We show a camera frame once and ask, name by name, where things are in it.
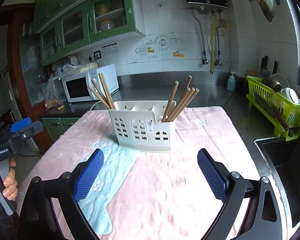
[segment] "plastic bag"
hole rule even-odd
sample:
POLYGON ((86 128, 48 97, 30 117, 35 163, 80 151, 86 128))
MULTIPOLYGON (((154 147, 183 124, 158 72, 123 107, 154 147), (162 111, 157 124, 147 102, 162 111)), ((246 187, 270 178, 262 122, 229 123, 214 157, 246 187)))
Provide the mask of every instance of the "plastic bag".
POLYGON ((46 110, 59 106, 62 103, 62 100, 59 98, 57 89, 54 84, 55 79, 56 77, 53 77, 53 74, 51 74, 48 82, 42 85, 42 91, 46 98, 44 101, 44 106, 46 110))

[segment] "wooden door frame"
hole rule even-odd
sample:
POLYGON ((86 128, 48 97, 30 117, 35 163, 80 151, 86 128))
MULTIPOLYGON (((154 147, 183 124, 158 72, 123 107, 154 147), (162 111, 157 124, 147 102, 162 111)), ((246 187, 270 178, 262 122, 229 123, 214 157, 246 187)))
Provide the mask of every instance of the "wooden door frame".
MULTIPOLYGON (((19 52, 19 30, 24 21, 33 21, 34 4, 16 8, 12 13, 13 21, 9 24, 7 33, 7 57, 13 93, 22 117, 30 117, 32 122, 41 121, 40 114, 45 111, 44 102, 31 106, 23 79, 19 52)), ((40 134, 34 136, 34 141, 42 154, 52 145, 45 128, 40 134)))

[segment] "microwave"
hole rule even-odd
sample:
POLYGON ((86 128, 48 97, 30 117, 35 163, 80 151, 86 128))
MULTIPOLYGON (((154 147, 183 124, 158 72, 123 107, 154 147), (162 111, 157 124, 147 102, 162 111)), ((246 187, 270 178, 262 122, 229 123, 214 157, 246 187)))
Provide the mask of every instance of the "microwave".
POLYGON ((62 80, 63 87, 68 99, 68 102, 81 102, 99 100, 90 89, 88 85, 94 87, 91 82, 93 79, 97 86, 100 87, 101 92, 106 96, 102 84, 99 80, 99 73, 103 73, 109 89, 110 94, 118 90, 118 79, 114 64, 108 66, 100 66, 98 68, 87 70, 83 73, 74 74, 62 80))

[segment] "metal hose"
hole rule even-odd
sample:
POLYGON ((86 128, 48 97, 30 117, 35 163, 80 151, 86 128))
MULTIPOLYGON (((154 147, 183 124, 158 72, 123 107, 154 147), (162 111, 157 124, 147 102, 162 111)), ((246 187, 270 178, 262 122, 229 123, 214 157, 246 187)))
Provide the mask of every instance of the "metal hose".
POLYGON ((219 26, 217 27, 217 38, 218 38, 218 59, 216 60, 216 65, 222 65, 222 62, 220 62, 220 40, 219 40, 219 29, 221 28, 222 26, 222 23, 221 23, 221 11, 218 11, 219 13, 219 19, 220 19, 220 24, 219 26))
POLYGON ((201 23, 198 20, 198 18, 196 16, 194 16, 193 9, 191 9, 191 11, 192 11, 193 17, 197 20, 197 22, 199 24, 199 27, 200 27, 200 32, 201 32, 201 37, 202 37, 202 45, 203 45, 203 60, 202 60, 202 63, 205 64, 205 65, 207 65, 207 64, 209 64, 209 62, 208 62, 207 56, 206 56, 206 47, 204 45, 204 36, 203 36, 203 31, 202 31, 201 23))

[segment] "soap dispenser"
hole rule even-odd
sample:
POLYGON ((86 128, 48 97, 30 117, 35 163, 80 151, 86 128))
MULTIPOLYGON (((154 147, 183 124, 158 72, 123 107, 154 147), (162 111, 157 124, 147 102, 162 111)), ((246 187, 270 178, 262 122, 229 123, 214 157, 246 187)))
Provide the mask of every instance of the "soap dispenser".
POLYGON ((235 72, 231 71, 231 76, 230 76, 229 79, 228 79, 228 86, 227 86, 227 89, 228 89, 229 91, 234 91, 234 88, 235 88, 234 74, 235 74, 235 72))

